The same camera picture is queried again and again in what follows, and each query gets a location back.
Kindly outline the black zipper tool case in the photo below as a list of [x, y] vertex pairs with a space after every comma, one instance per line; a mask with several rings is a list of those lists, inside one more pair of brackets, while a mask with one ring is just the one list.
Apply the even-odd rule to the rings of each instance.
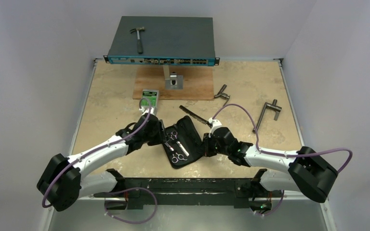
[[166, 156], [170, 162], [170, 165], [174, 169], [180, 169], [185, 167], [189, 164], [192, 164], [198, 161], [202, 156], [201, 145], [202, 140], [200, 135], [198, 134], [192, 119], [189, 116], [184, 116], [183, 118], [179, 119], [176, 123], [172, 126], [166, 127], [165, 132], [171, 132], [176, 130], [178, 132], [178, 141], [182, 143], [185, 149], [189, 153], [189, 158], [187, 161], [180, 161], [177, 164], [171, 162], [172, 153], [168, 149], [168, 147], [163, 143], [164, 151]]

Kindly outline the small grey hammer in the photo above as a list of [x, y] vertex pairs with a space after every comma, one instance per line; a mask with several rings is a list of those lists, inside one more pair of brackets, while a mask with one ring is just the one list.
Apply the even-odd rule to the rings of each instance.
[[130, 33], [136, 33], [136, 37], [137, 37], [137, 53], [138, 54], [142, 54], [144, 52], [144, 49], [143, 49], [143, 44], [142, 44], [142, 40], [141, 40], [141, 32], [144, 32], [145, 31], [145, 28], [144, 27], [136, 27], [136, 28], [133, 28], [130, 30]]

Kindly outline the brown wooden board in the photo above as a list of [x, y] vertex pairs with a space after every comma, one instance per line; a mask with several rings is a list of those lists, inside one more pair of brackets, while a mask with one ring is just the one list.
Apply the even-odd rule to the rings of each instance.
[[141, 65], [137, 68], [133, 99], [140, 99], [142, 91], [158, 90], [161, 100], [212, 100], [214, 96], [213, 68], [170, 66], [170, 72], [183, 76], [182, 89], [169, 89], [161, 65]]

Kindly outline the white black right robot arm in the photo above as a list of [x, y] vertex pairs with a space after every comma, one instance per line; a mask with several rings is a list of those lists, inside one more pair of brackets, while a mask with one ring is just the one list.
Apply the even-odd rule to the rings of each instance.
[[253, 143], [238, 141], [227, 127], [205, 133], [202, 152], [206, 157], [226, 155], [238, 166], [264, 167], [264, 173], [251, 183], [258, 196], [268, 191], [297, 191], [324, 203], [338, 177], [338, 171], [309, 147], [296, 151], [258, 149]]

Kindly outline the metal bracket stand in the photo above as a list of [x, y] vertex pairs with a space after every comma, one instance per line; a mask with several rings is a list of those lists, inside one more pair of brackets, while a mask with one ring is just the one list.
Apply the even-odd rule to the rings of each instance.
[[182, 75], [171, 72], [168, 65], [163, 65], [166, 90], [182, 90], [184, 79]]

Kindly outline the silver thinning scissors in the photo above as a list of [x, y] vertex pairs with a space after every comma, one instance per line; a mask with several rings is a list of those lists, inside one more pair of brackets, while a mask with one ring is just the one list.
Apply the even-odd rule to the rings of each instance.
[[165, 145], [168, 147], [168, 149], [172, 152], [175, 151], [175, 149], [171, 146], [171, 144], [174, 144], [178, 141], [178, 132], [176, 130], [171, 132], [166, 132], [166, 141]]

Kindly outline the green grey device box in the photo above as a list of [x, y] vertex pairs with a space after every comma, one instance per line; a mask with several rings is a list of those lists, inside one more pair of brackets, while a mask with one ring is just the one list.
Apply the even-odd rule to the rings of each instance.
[[148, 109], [151, 107], [154, 112], [158, 109], [159, 90], [143, 89], [140, 98], [140, 108]]

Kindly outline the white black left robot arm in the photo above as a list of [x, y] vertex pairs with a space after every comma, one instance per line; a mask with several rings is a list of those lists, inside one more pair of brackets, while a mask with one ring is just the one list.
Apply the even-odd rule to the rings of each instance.
[[94, 170], [127, 156], [142, 148], [161, 144], [163, 122], [155, 115], [144, 113], [133, 129], [120, 129], [105, 142], [82, 153], [63, 156], [56, 154], [48, 162], [38, 180], [37, 189], [43, 194], [42, 206], [61, 212], [71, 207], [79, 198], [96, 193], [109, 193], [118, 197], [124, 192], [124, 183], [117, 171], [107, 170], [91, 176]]

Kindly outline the silver straight scissors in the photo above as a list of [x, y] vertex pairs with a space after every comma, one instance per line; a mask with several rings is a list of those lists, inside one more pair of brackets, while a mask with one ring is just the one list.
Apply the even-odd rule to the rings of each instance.
[[188, 151], [185, 149], [180, 141], [177, 141], [176, 146], [171, 147], [170, 150], [172, 153], [171, 162], [174, 164], [177, 164], [180, 161], [187, 161], [189, 158]]

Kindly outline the grey network switch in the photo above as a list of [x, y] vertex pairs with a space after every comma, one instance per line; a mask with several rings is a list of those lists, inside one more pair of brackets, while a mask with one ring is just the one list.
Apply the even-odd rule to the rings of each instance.
[[[144, 27], [144, 52], [137, 53], [136, 33]], [[216, 66], [211, 17], [122, 16], [113, 42], [104, 56], [109, 64]]]

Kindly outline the black hair comb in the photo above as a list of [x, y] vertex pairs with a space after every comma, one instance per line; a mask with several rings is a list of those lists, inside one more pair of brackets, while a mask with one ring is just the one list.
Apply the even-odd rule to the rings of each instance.
[[204, 124], [204, 125], [207, 125], [209, 128], [212, 128], [212, 124], [211, 124], [208, 120], [206, 120], [206, 119], [204, 119], [204, 118], [202, 118], [202, 117], [198, 116], [197, 114], [195, 114], [195, 113], [194, 113], [194, 112], [192, 112], [191, 110], [187, 109], [187, 108], [186, 108], [186, 107], [184, 107], [183, 105], [180, 105], [180, 106], [179, 106], [179, 108], [180, 108], [182, 111], [184, 111], [186, 114], [188, 114], [190, 117], [192, 117], [192, 118], [196, 119], [197, 121], [201, 122], [201, 123], [202, 123], [202, 124]]

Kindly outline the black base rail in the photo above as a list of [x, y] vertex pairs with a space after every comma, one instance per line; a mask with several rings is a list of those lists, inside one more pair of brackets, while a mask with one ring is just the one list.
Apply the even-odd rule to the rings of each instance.
[[281, 191], [269, 192], [250, 178], [126, 178], [113, 192], [96, 193], [94, 197], [127, 199], [128, 209], [154, 204], [259, 209], [266, 199], [281, 197]]

